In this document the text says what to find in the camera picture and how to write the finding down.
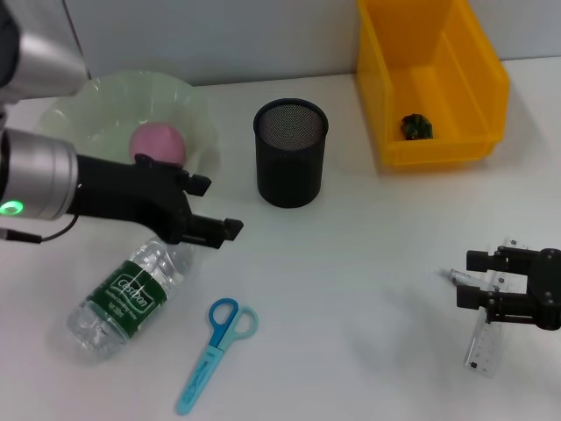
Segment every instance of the transparent ruler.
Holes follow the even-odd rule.
[[[517,239],[506,239],[502,245],[528,250],[528,247],[521,245]],[[486,277],[489,279],[487,290],[526,292],[526,276],[491,271],[486,274]],[[488,323],[486,310],[480,308],[472,341],[465,357],[465,366],[486,377],[493,377],[501,359],[507,328],[507,323]]]

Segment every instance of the bottle label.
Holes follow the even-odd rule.
[[[125,261],[88,299],[106,311],[132,338],[166,300],[166,292],[143,268]]]

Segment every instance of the yellow storage box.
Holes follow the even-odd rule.
[[[358,80],[382,163],[475,161],[501,141],[508,76],[467,0],[359,0]],[[422,114],[434,139],[405,140]]]

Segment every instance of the black mesh pencil cup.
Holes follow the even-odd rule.
[[[280,99],[255,116],[257,187],[270,204],[298,208],[322,185],[329,124],[323,111],[302,99]]]

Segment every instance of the table surface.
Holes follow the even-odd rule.
[[[173,420],[174,403],[224,296],[258,313],[257,334],[224,357],[192,420],[556,419],[561,335],[513,325],[496,376],[463,367],[477,312],[456,307],[440,267],[513,235],[561,247],[561,59],[505,63],[512,79],[504,141],[464,170],[391,175],[373,164],[353,76],[202,88],[224,163],[199,203],[239,218],[186,288],[114,360],[85,365],[63,340],[67,314],[151,234],[80,218],[56,243],[0,245],[0,408],[5,420]],[[323,187],[283,210],[256,190],[252,120],[279,97],[330,119]],[[11,111],[31,128],[52,100]],[[68,222],[2,219],[40,233]]]

